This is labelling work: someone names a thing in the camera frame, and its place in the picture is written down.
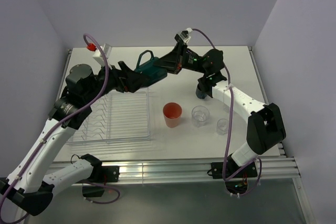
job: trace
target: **black mounting bracket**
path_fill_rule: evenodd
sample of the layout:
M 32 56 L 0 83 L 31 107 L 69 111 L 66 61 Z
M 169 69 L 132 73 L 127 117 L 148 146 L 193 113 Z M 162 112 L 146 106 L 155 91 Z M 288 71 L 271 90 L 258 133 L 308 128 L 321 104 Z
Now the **black mounting bracket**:
M 227 165 L 226 166 L 226 176 L 225 177 L 228 178 L 235 171 L 237 171 L 239 168 L 240 167 L 237 166 L 234 169 L 232 169 L 229 165 Z M 223 179 L 222 171 L 223 171 L 223 162 L 213 162 L 213 163 L 211 163 L 211 169 L 208 170 L 207 174 L 209 176 L 212 176 L 213 179 Z M 243 178 L 243 176 L 245 174 L 247 175 L 248 178 L 255 178 L 255 177 L 258 176 L 257 168 L 256 168 L 256 165 L 255 165 L 254 162 L 249 164 L 245 169 L 241 170 L 234 178 Z
M 92 183 L 111 183 L 118 182 L 119 166 L 118 165 L 102 165 L 102 161 L 98 158 L 85 154 L 80 157 L 85 159 L 93 166 L 93 171 L 88 180 Z
M 101 166 L 99 170 L 99 176 L 92 180 L 93 183 L 115 183 L 119 179 L 119 166 L 110 165 L 110 166 Z M 99 186 L 83 186 L 82 194 L 86 198 L 98 198 L 104 194 L 105 189 Z

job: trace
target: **white corner wall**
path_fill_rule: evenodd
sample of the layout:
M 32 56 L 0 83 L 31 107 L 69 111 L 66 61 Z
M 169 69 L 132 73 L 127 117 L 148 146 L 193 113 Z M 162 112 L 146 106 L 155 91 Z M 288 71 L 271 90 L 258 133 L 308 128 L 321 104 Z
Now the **white corner wall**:
M 87 32 L 113 46 L 173 45 L 177 31 L 204 30 L 216 45 L 254 45 L 276 0 L 38 0 L 68 47 Z M 192 45 L 207 45 L 195 35 Z
M 36 0 L 0 0 L 0 176 L 39 136 L 55 101 L 66 50 Z
M 336 0 L 278 0 L 254 47 L 318 223 L 336 221 Z

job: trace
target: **orange cup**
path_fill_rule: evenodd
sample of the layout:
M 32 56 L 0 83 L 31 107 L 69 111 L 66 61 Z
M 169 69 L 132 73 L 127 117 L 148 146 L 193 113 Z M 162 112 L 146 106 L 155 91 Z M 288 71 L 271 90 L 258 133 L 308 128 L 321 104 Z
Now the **orange cup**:
M 163 107 L 163 116 L 166 122 L 166 125 L 169 128 L 178 126 L 181 121 L 182 108 L 175 102 L 167 103 Z

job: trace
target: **glass cup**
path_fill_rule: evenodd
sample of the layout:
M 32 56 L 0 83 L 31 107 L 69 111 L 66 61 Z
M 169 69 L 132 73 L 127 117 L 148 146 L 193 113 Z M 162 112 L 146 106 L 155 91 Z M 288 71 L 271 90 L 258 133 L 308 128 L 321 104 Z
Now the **glass cup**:
M 219 119 L 217 122 L 216 132 L 218 135 L 225 135 L 229 130 L 229 121 L 226 119 Z
M 204 106 L 196 106 L 191 112 L 191 117 L 194 126 L 202 127 L 209 121 L 210 112 Z

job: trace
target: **dish rack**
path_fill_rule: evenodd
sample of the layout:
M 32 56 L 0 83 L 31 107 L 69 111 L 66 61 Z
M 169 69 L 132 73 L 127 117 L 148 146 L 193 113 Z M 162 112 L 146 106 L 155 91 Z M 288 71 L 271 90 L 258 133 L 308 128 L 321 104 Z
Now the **dish rack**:
M 67 144 L 148 140 L 150 138 L 149 91 L 119 93 L 112 91 L 92 106 Z

